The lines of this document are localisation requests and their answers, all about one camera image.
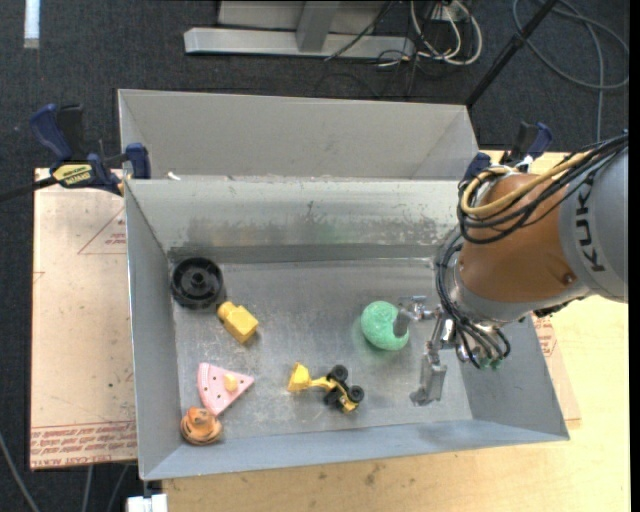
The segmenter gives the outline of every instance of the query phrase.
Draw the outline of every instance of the metal base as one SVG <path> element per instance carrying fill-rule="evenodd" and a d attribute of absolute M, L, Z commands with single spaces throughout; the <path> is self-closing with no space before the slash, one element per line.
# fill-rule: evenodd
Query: metal base
<path fill-rule="evenodd" d="M 320 50 L 301 51 L 296 32 L 243 30 L 230 28 L 192 28 L 184 34 L 188 54 L 289 55 L 294 57 L 330 57 L 350 44 L 356 36 L 328 34 Z M 397 59 L 398 53 L 411 54 L 413 43 L 404 37 L 363 36 L 340 57 L 351 59 Z"/>

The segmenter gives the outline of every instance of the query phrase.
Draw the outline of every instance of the cable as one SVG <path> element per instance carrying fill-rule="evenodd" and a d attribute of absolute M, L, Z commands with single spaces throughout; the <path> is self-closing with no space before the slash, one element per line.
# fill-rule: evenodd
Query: cable
<path fill-rule="evenodd" d="M 109 498 L 109 504 L 107 505 L 106 512 L 111 512 L 113 505 L 116 502 L 116 498 L 118 497 L 118 491 L 120 490 L 120 486 L 122 485 L 122 481 L 127 474 L 131 466 L 126 464 L 122 472 L 120 473 L 120 477 L 118 477 L 118 481 L 116 482 L 116 486 L 113 488 L 113 492 L 111 493 L 111 498 Z"/>
<path fill-rule="evenodd" d="M 438 52 L 434 48 L 434 46 L 431 43 L 429 43 L 429 41 L 427 41 L 427 39 L 425 38 L 424 30 L 420 28 L 420 25 L 418 23 L 418 19 L 416 16 L 415 2 L 411 0 L 411 2 L 409 3 L 409 14 L 410 14 L 411 21 L 413 22 L 413 27 L 418 33 L 420 40 L 422 41 L 424 46 L 427 47 L 427 50 L 428 50 L 428 51 L 424 51 L 424 50 L 417 51 L 416 55 L 422 58 L 427 58 L 435 61 L 442 61 L 446 64 L 451 64 L 454 66 L 467 66 L 469 64 L 473 64 L 476 60 L 478 60 L 478 58 L 480 57 L 480 54 L 482 53 L 482 45 L 483 45 L 482 31 L 480 30 L 480 25 L 478 25 L 478 22 L 476 21 L 475 17 L 471 15 L 469 10 L 462 4 L 462 2 L 460 2 L 459 0 L 454 0 L 453 3 L 455 3 L 455 5 L 465 13 L 467 19 L 471 23 L 471 27 L 473 29 L 472 33 L 476 35 L 477 42 L 476 42 L 476 50 L 474 54 L 471 57 L 468 57 L 462 60 L 455 58 L 460 53 L 460 50 L 462 49 L 462 36 L 460 35 L 460 31 L 458 30 L 456 23 L 451 18 L 451 14 L 449 13 L 449 10 L 444 8 L 442 6 L 442 3 L 439 4 L 439 8 L 441 9 L 441 12 L 444 12 L 446 18 L 448 18 L 449 25 L 453 29 L 454 35 L 456 37 L 456 47 L 454 50 Z"/>
<path fill-rule="evenodd" d="M 82 512 L 87 512 L 89 506 L 89 493 L 91 492 L 91 480 L 93 479 L 93 466 L 87 470 L 87 481 L 84 485 L 84 495 L 82 497 Z"/>
<path fill-rule="evenodd" d="M 628 134 L 625 133 L 619 137 L 615 137 L 613 139 L 609 139 L 608 141 L 602 142 L 597 147 L 589 146 L 588 153 L 574 153 L 571 158 L 565 160 L 559 165 L 552 167 L 547 172 L 548 174 L 552 174 L 552 171 L 564 169 L 564 173 L 562 173 L 555 179 L 548 179 L 548 185 L 540 191 L 539 195 L 535 199 L 514 211 L 507 212 L 507 210 L 511 208 L 520 199 L 520 197 L 516 197 L 513 201 L 506 202 L 497 210 L 492 211 L 490 214 L 482 218 L 478 217 L 477 215 L 469 215 L 465 213 L 459 204 L 457 208 L 457 216 L 461 235 L 466 240 L 472 243 L 487 244 L 501 240 L 517 229 L 539 222 L 553 209 L 557 208 L 563 201 L 574 194 L 578 190 L 582 182 L 587 180 L 594 173 L 606 168 L 613 161 L 616 155 L 624 151 L 627 147 Z M 578 164 L 570 166 L 568 169 L 566 169 L 567 163 L 574 162 L 574 158 L 581 154 L 587 154 L 587 156 L 584 157 L 584 159 L 580 160 Z M 581 176 L 584 176 L 584 178 L 580 182 L 577 182 L 576 180 L 579 180 Z M 465 184 L 462 184 L 460 187 L 461 200 L 465 186 Z M 561 189 L 566 189 L 566 187 L 571 188 L 569 189 L 569 191 L 565 190 L 562 199 L 555 201 L 555 203 L 548 207 L 542 215 L 538 216 L 530 222 L 527 222 L 528 219 L 538 210 L 543 201 L 549 199 Z M 476 194 L 474 194 L 470 199 L 475 200 Z M 515 222 L 508 227 L 499 227 L 504 226 L 505 223 L 514 219 Z M 483 236 L 482 238 L 480 238 L 478 236 L 471 235 L 469 233 L 469 229 L 491 229 L 494 233 L 497 234 L 493 236 Z"/>
<path fill-rule="evenodd" d="M 11 474 L 13 475 L 13 479 L 15 480 L 16 484 L 18 484 L 18 487 L 20 488 L 20 491 L 22 491 L 22 495 L 24 496 L 24 499 L 27 500 L 27 503 L 29 504 L 29 507 L 31 508 L 31 510 L 33 512 L 40 512 L 40 509 L 36 505 L 35 501 L 33 501 L 33 497 L 31 496 L 31 493 L 29 493 L 29 490 L 27 489 L 27 486 L 24 484 L 24 481 L 20 477 L 20 474 L 18 473 L 18 469 L 16 468 L 15 464 L 13 463 L 13 459 L 11 458 L 11 454 L 9 453 L 7 445 L 4 442 L 4 437 L 2 436 L 2 432 L 0 432 L 0 449 L 2 449 L 2 453 L 4 455 L 5 460 L 7 461 L 7 465 L 9 466 L 9 470 L 11 471 Z"/>
<path fill-rule="evenodd" d="M 516 26 L 518 27 L 518 30 L 522 30 L 522 27 L 520 25 L 520 20 L 518 19 L 518 14 L 517 14 L 518 2 L 519 0 L 513 1 L 512 14 L 513 14 L 513 20 Z M 575 7 L 573 7 L 569 2 L 565 0 L 560 0 L 560 3 L 562 3 L 565 7 L 573 11 L 573 13 L 563 11 L 558 8 L 553 8 L 552 9 L 553 12 L 555 12 L 560 16 L 564 16 L 566 18 L 582 22 L 586 27 L 586 29 L 589 31 L 589 35 L 591 36 L 591 39 L 596 48 L 596 52 L 598 54 L 598 75 L 599 75 L 598 83 L 597 84 L 589 83 L 589 82 L 577 79 L 574 76 L 569 75 L 568 73 L 565 73 L 564 71 L 559 69 L 557 66 L 553 65 L 546 57 L 544 57 L 542 53 L 538 50 L 538 48 L 536 48 L 536 46 L 531 41 L 527 39 L 526 43 L 527 45 L 529 45 L 529 48 L 533 51 L 533 53 L 542 61 L 542 63 L 545 66 L 547 66 L 549 69 L 551 69 L 553 72 L 558 74 L 560 77 L 564 78 L 565 80 L 568 80 L 571 83 L 574 83 L 583 87 L 587 87 L 589 89 L 595 89 L 598 91 L 598 107 L 596 111 L 596 141 L 600 141 L 601 129 L 602 129 L 602 107 L 604 103 L 604 91 L 617 89 L 625 86 L 629 82 L 629 74 L 626 75 L 626 77 L 624 78 L 624 80 L 622 80 L 622 82 L 619 82 L 617 84 L 604 83 L 604 58 L 602 55 L 602 47 L 600 46 L 600 41 L 595 31 L 593 30 L 592 26 L 602 29 L 603 31 L 611 35 L 614 39 L 616 39 L 620 43 L 620 45 L 623 47 L 627 55 L 629 55 L 629 47 L 615 32 L 613 32 L 611 29 L 609 29 L 602 23 L 599 23 L 595 20 L 582 16 L 582 14 L 580 14 L 580 12 Z"/>
<path fill-rule="evenodd" d="M 492 213 L 495 213 L 499 208 L 505 207 L 505 205 L 507 205 L 508 207 L 508 205 L 513 204 L 515 201 L 518 201 L 526 193 L 533 190 L 540 183 L 550 180 L 553 176 L 556 176 L 557 174 L 564 172 L 565 170 L 567 170 L 570 167 L 573 167 L 574 165 L 578 165 L 582 163 L 588 155 L 589 153 L 578 153 L 571 160 L 565 162 L 560 166 L 552 167 L 551 169 L 547 170 L 543 174 L 536 176 L 529 183 L 526 183 L 521 187 L 518 187 L 516 190 L 513 190 L 509 194 L 502 196 L 496 199 L 495 201 L 492 201 L 489 204 L 485 204 L 482 206 L 471 206 L 470 205 L 471 195 L 473 194 L 473 192 L 476 191 L 478 186 L 482 184 L 482 180 L 489 176 L 495 176 L 494 174 L 495 170 L 493 170 L 493 172 L 489 172 L 489 171 L 481 172 L 477 177 L 473 178 L 469 182 L 469 184 L 463 189 L 462 198 L 460 199 L 460 208 L 467 215 L 477 216 L 482 214 L 490 215 Z"/>
<path fill-rule="evenodd" d="M 513 0 L 513 18 L 514 21 L 516 23 L 516 26 L 518 27 L 518 30 L 522 30 L 522 26 L 520 25 L 520 20 L 518 19 L 518 15 L 516 12 L 518 3 L 520 0 Z M 560 0 L 560 3 L 564 4 L 565 6 L 572 8 L 573 7 L 566 1 L 564 0 Z M 599 23 L 595 20 L 592 20 L 590 18 L 586 18 L 582 15 L 573 15 L 570 13 L 567 13 L 566 11 L 560 11 L 558 9 L 552 9 L 553 12 L 557 13 L 557 14 L 561 14 L 563 16 L 566 17 L 570 17 L 570 18 L 575 18 L 578 19 L 582 22 L 585 23 L 589 23 L 591 25 L 594 25 L 602 30 L 604 30 L 605 32 L 607 32 L 609 35 L 611 35 L 614 39 L 616 39 L 620 45 L 624 48 L 624 51 L 627 55 L 629 55 L 629 47 L 626 45 L 626 43 L 615 33 L 613 32 L 610 28 L 608 28 L 607 26 L 603 25 L 602 23 Z M 558 75 L 560 75 L 561 77 L 569 80 L 572 83 L 578 84 L 578 85 L 582 85 L 583 87 L 587 87 L 589 89 L 596 89 L 596 90 L 600 90 L 600 89 L 604 89 L 604 90 L 611 90 L 611 89 L 618 89 L 620 87 L 625 86 L 626 84 L 629 83 L 629 75 L 626 76 L 626 78 L 624 80 L 622 80 L 619 83 L 615 83 L 615 84 L 604 84 L 604 85 L 600 85 L 600 84 L 594 84 L 594 83 L 589 83 L 589 82 L 585 82 L 583 80 L 579 80 L 567 73 L 565 73 L 564 71 L 562 71 L 561 69 L 558 69 L 556 66 L 554 66 L 547 58 L 545 58 L 542 53 L 540 52 L 540 50 L 538 50 L 538 48 L 531 43 L 531 41 L 527 40 L 526 43 L 529 45 L 529 47 L 531 48 L 531 51 L 533 51 L 533 53 L 535 53 L 538 58 L 547 66 L 549 67 L 552 71 L 556 72 Z"/>

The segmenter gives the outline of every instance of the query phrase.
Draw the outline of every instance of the wire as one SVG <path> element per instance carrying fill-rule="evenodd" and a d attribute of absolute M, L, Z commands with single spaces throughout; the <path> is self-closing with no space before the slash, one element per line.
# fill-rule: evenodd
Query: wire
<path fill-rule="evenodd" d="M 495 170 L 493 172 L 485 171 L 481 172 L 477 177 L 473 178 L 469 184 L 463 189 L 462 198 L 460 200 L 460 208 L 467 215 L 490 215 L 498 211 L 499 208 L 508 207 L 510 204 L 513 204 L 515 201 L 521 199 L 525 194 L 533 190 L 540 183 L 550 180 L 553 176 L 560 174 L 567 170 L 570 167 L 573 167 L 577 164 L 582 163 L 589 153 L 578 153 L 571 160 L 559 165 L 557 167 L 552 167 L 547 170 L 543 174 L 536 176 L 532 181 L 518 187 L 516 190 L 513 190 L 509 194 L 492 201 L 489 204 L 485 204 L 482 206 L 471 206 L 470 197 L 473 192 L 478 188 L 478 186 L 482 183 L 482 180 L 488 176 L 495 176 Z"/>
<path fill-rule="evenodd" d="M 460 31 L 458 30 L 456 23 L 453 21 L 453 18 L 449 13 L 449 9 L 443 7 L 441 2 L 438 4 L 438 6 L 440 8 L 440 12 L 444 13 L 445 17 L 447 18 L 448 24 L 451 26 L 453 30 L 453 33 L 456 37 L 456 47 L 454 50 L 446 50 L 445 52 L 437 51 L 434 48 L 434 46 L 425 38 L 424 30 L 420 27 L 418 23 L 418 18 L 415 10 L 415 2 L 411 0 L 411 2 L 409 3 L 409 14 L 410 14 L 411 21 L 413 23 L 413 27 L 418 33 L 418 37 L 420 41 L 424 46 L 427 47 L 427 50 L 428 50 L 428 51 L 424 51 L 424 50 L 417 51 L 416 55 L 422 58 L 442 61 L 446 64 L 451 64 L 454 66 L 467 66 L 469 64 L 473 64 L 476 60 L 478 60 L 478 58 L 480 57 L 480 54 L 482 53 L 482 45 L 483 45 L 482 31 L 475 17 L 471 15 L 469 10 L 464 6 L 462 2 L 460 2 L 459 0 L 454 0 L 454 2 L 452 2 L 452 5 L 453 4 L 455 4 L 458 9 L 464 12 L 467 19 L 471 23 L 473 34 L 476 35 L 475 37 L 476 49 L 473 55 L 462 60 L 456 59 L 457 55 L 460 53 L 460 50 L 462 49 L 462 36 L 460 35 Z"/>
<path fill-rule="evenodd" d="M 89 493 L 91 492 L 91 480 L 93 479 L 93 466 L 87 470 L 87 481 L 84 485 L 84 495 L 82 497 L 82 512 L 87 512 L 89 506 Z"/>
<path fill-rule="evenodd" d="M 501 240 L 517 229 L 539 222 L 552 210 L 557 208 L 563 201 L 574 194 L 585 180 L 589 179 L 589 177 L 594 173 L 606 168 L 613 161 L 616 155 L 624 151 L 627 147 L 628 134 L 625 133 L 619 137 L 604 141 L 597 147 L 589 146 L 588 152 L 583 151 L 582 153 L 574 153 L 571 158 L 565 160 L 559 165 L 552 167 L 549 171 L 547 171 L 547 173 L 545 173 L 549 176 L 549 179 L 546 180 L 548 184 L 540 191 L 536 198 L 534 198 L 524 206 L 510 212 L 508 212 L 507 210 L 510 209 L 517 201 L 519 201 L 521 199 L 521 196 L 511 198 L 513 200 L 510 201 L 505 201 L 504 204 L 496 206 L 496 209 L 490 211 L 489 214 L 481 218 L 478 217 L 478 215 L 466 213 L 460 204 L 465 192 L 465 187 L 468 185 L 463 183 L 460 187 L 461 198 L 457 208 L 457 216 L 461 235 L 466 240 L 472 243 L 487 244 Z M 575 158 L 579 157 L 580 155 L 586 156 L 582 159 L 578 159 L 578 163 L 575 163 Z M 551 175 L 555 174 L 558 170 L 564 170 L 564 172 L 559 175 L 559 177 L 551 179 Z M 550 207 L 545 207 L 546 211 L 542 213 L 542 215 L 539 215 L 537 218 L 534 218 L 533 220 L 528 222 L 529 218 L 538 211 L 538 208 L 543 201 L 551 198 L 558 191 L 566 189 L 567 187 L 570 187 L 570 189 L 569 191 L 565 190 L 562 199 L 555 201 L 555 203 Z M 476 195 L 477 194 L 474 193 L 472 196 L 470 196 L 470 200 L 475 200 Z M 489 206 L 492 205 L 495 206 L 497 205 L 497 203 L 494 202 Z M 505 223 L 514 219 L 515 222 L 508 227 L 499 227 L 505 226 Z M 479 237 L 472 235 L 469 232 L 470 229 L 491 229 L 496 234 L 494 234 L 493 236 L 483 235 L 483 237 Z"/>
<path fill-rule="evenodd" d="M 127 471 L 129 470 L 130 467 L 131 466 L 129 464 L 126 464 L 124 469 L 120 473 L 120 477 L 118 478 L 118 481 L 116 482 L 116 486 L 113 488 L 113 492 L 111 493 L 111 498 L 109 498 L 109 504 L 107 505 L 106 512 L 111 512 L 111 509 L 113 508 L 113 505 L 116 502 L 116 498 L 118 497 L 118 491 L 120 490 L 120 486 L 122 485 L 122 481 L 124 480 L 124 477 L 126 476 Z"/>
<path fill-rule="evenodd" d="M 516 26 L 518 27 L 518 29 L 522 30 L 522 26 L 520 24 L 520 20 L 518 19 L 518 14 L 517 14 L 517 11 L 516 11 L 519 1 L 520 0 L 513 0 L 513 18 L 514 18 L 514 21 L 515 21 Z M 571 8 L 571 9 L 574 9 L 568 2 L 566 2 L 564 0 L 560 0 L 560 2 L 563 5 Z M 595 20 L 592 20 L 590 18 L 586 18 L 586 17 L 584 17 L 582 15 L 574 15 L 574 14 L 571 14 L 571 13 L 567 13 L 566 11 L 558 10 L 556 8 L 552 9 L 552 11 L 557 13 L 557 14 L 560 14 L 562 16 L 568 17 L 568 18 L 574 18 L 574 19 L 580 20 L 580 21 L 582 21 L 584 23 L 589 23 L 590 25 L 594 25 L 594 26 L 604 30 L 609 35 L 611 35 L 614 39 L 616 39 L 620 43 L 620 45 L 624 48 L 625 53 L 627 55 L 629 55 L 629 47 L 626 45 L 626 43 L 615 32 L 613 32 L 613 30 L 611 30 L 607 26 L 603 25 L 602 23 L 599 23 L 599 22 L 597 22 Z M 594 83 L 586 82 L 584 80 L 577 79 L 577 78 L 565 73 L 561 69 L 557 68 L 555 65 L 553 65 L 546 57 L 544 57 L 544 55 L 542 55 L 540 50 L 538 50 L 538 48 L 531 41 L 527 40 L 526 43 L 529 45 L 529 47 L 531 48 L 533 53 L 535 53 L 538 56 L 538 58 L 547 67 L 549 67 L 552 71 L 556 72 L 558 75 L 560 75 L 561 77 L 569 80 L 572 83 L 575 83 L 575 84 L 578 84 L 578 85 L 582 85 L 583 87 L 587 87 L 587 88 L 590 88 L 590 89 L 596 89 L 596 90 L 618 89 L 618 88 L 623 87 L 623 86 L 625 86 L 626 84 L 629 83 L 629 75 L 627 75 L 624 78 L 624 80 L 622 80 L 621 82 L 614 83 L 614 84 L 603 84 L 603 85 L 601 85 L 599 83 L 598 84 L 594 84 Z"/>
<path fill-rule="evenodd" d="M 520 20 L 518 19 L 518 13 L 517 13 L 518 2 L 519 2 L 519 0 L 514 0 L 513 1 L 512 14 L 513 14 L 513 20 L 514 20 L 516 26 L 518 27 L 518 30 L 521 31 L 522 30 L 522 26 L 520 24 Z M 617 40 L 620 43 L 620 45 L 622 46 L 622 48 L 624 49 L 624 51 L 625 51 L 627 56 L 629 55 L 629 47 L 622 40 L 622 38 L 620 38 L 615 32 L 613 32 L 607 26 L 605 26 L 602 23 L 599 23 L 599 22 L 597 22 L 595 20 L 592 20 L 590 18 L 586 18 L 575 7 L 573 7 L 569 2 L 567 2 L 565 0 L 560 0 L 560 3 L 562 3 L 565 7 L 567 7 L 571 11 L 573 11 L 573 13 L 567 12 L 567 11 L 563 11 L 563 10 L 555 8 L 555 7 L 552 9 L 553 12 L 555 12 L 556 14 L 558 14 L 560 16 L 564 16 L 566 18 L 582 22 L 584 24 L 584 26 L 586 27 L 586 29 L 589 31 L 589 35 L 591 36 L 593 44 L 594 44 L 594 46 L 596 48 L 596 52 L 598 54 L 598 83 L 594 84 L 594 83 L 586 82 L 584 80 L 580 80 L 580 79 L 578 79 L 578 78 L 576 78 L 574 76 L 571 76 L 568 73 L 565 73 L 564 71 L 559 69 L 557 66 L 555 66 L 553 63 L 551 63 L 551 61 L 549 59 L 544 57 L 542 55 L 542 53 L 538 50 L 538 48 L 529 39 L 526 40 L 526 43 L 527 43 L 527 45 L 529 45 L 529 48 L 533 51 L 533 53 L 542 61 L 542 63 L 545 66 L 547 66 L 549 69 L 551 69 L 553 72 L 558 74 L 560 77 L 564 78 L 565 80 L 568 80 L 569 82 L 571 82 L 573 84 L 580 85 L 580 86 L 583 86 L 583 87 L 587 87 L 589 89 L 595 89 L 595 90 L 598 91 L 598 107 L 597 107 L 597 111 L 596 111 L 596 141 L 600 141 L 601 140 L 601 130 L 602 130 L 602 108 L 603 108 L 603 103 L 604 103 L 604 91 L 612 90 L 612 89 L 618 89 L 620 87 L 625 86 L 627 83 L 629 83 L 629 74 L 627 73 L 626 77 L 619 83 L 605 84 L 605 81 L 604 81 L 604 67 L 605 66 L 604 66 L 604 57 L 602 55 L 602 47 L 600 45 L 600 40 L 598 39 L 598 36 L 596 35 L 596 33 L 593 30 L 592 26 L 595 26 L 595 27 L 598 27 L 598 28 L 602 29 L 603 31 L 605 31 L 609 35 L 611 35 L 615 40 Z"/>
<path fill-rule="evenodd" d="M 40 509 L 38 508 L 38 506 L 36 505 L 35 501 L 33 500 L 33 497 L 31 496 L 31 493 L 29 492 L 29 490 L 27 489 L 27 486 L 24 484 L 24 481 L 20 477 L 20 474 L 18 473 L 18 469 L 16 468 L 15 464 L 13 463 L 13 459 L 11 458 L 11 454 L 9 453 L 7 445 L 4 442 L 4 437 L 2 436 L 2 432 L 0 432 L 0 449 L 2 449 L 2 453 L 4 455 L 5 460 L 7 461 L 7 465 L 9 466 L 9 470 L 11 471 L 11 474 L 13 475 L 13 479 L 15 480 L 16 484 L 18 484 L 18 487 L 20 488 L 20 491 L 22 491 L 22 495 L 24 496 L 24 499 L 27 500 L 27 503 L 29 504 L 29 507 L 31 508 L 31 510 L 33 512 L 40 512 Z"/>
<path fill-rule="evenodd" d="M 450 241 L 445 243 L 445 249 L 442 253 L 442 256 L 440 256 L 436 261 L 436 291 L 438 293 L 438 296 L 440 297 L 442 309 L 444 309 L 449 314 L 454 322 L 455 332 L 460 336 L 465 351 L 469 355 L 469 360 L 476 368 L 480 369 L 481 366 L 476 360 L 476 356 L 469 346 L 468 339 L 466 338 L 467 335 L 469 335 L 478 345 L 480 345 L 480 347 L 482 347 L 486 356 L 491 361 L 504 359 L 506 355 L 509 354 L 511 345 L 509 344 L 506 336 L 504 336 L 504 334 L 500 331 L 500 329 L 493 329 L 491 334 L 495 333 L 505 345 L 505 350 L 503 351 L 496 340 L 492 338 L 490 333 L 485 332 L 478 326 L 474 325 L 466 316 L 464 316 L 460 312 L 454 301 L 449 296 L 449 292 L 447 291 L 447 287 L 445 284 L 445 274 L 449 267 L 451 258 L 462 248 L 462 244 L 457 243 L 460 238 L 461 235 L 456 234 L 451 238 Z"/>

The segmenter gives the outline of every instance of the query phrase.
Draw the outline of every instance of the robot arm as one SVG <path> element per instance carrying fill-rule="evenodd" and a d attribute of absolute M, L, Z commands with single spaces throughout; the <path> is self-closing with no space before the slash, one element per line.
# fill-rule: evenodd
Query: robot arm
<path fill-rule="evenodd" d="M 462 360 L 499 366 L 511 349 L 501 327 L 531 312 L 593 294 L 627 301 L 627 177 L 625 134 L 542 175 L 490 165 L 460 184 L 436 288 Z"/>

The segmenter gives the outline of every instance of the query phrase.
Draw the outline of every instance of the black carpet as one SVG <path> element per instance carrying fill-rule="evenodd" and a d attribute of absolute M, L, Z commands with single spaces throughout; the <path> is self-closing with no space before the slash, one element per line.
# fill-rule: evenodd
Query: black carpet
<path fill-rule="evenodd" d="M 28 125 L 29 116 L 47 103 L 83 103 L 87 139 L 102 138 L 106 154 L 119 149 L 119 88 L 462 104 L 516 31 L 513 0 L 476 0 L 473 9 L 483 31 L 484 50 L 475 64 L 453 69 L 423 63 L 415 70 L 407 64 L 397 71 L 380 71 L 371 64 L 342 59 L 186 56 L 183 33 L 211 25 L 215 2 L 43 0 L 42 4 L 40 49 L 33 50 L 24 49 L 24 2 L 1 3 L 0 191 L 28 184 L 34 167 L 53 163 L 52 154 L 36 143 Z M 541 6 L 538 0 L 520 4 L 523 22 Z M 572 5 L 628 44 L 628 0 L 573 0 Z M 406 29 L 407 2 L 398 2 L 378 31 L 404 34 Z M 598 31 L 598 36 L 605 81 L 621 82 L 628 73 L 628 57 L 611 35 Z M 598 82 L 598 54 L 583 25 L 552 13 L 531 40 L 566 73 Z M 520 121 L 526 120 L 547 124 L 555 136 L 551 149 L 565 151 L 594 142 L 597 104 L 596 90 L 561 78 L 525 47 L 471 114 L 480 147 L 508 147 Z M 603 94 L 602 138 L 627 128 L 628 110 L 628 85 Z M 43 512 L 80 510 L 85 468 L 36 473 L 25 469 L 32 223 L 30 196 L 0 203 L 0 432 Z M 117 464 L 96 466 L 89 510 L 106 509 L 121 472 Z M 135 468 L 129 469 L 121 498 L 141 492 Z M 29 510 L 28 505 L 0 457 L 0 511 L 21 510 Z"/>

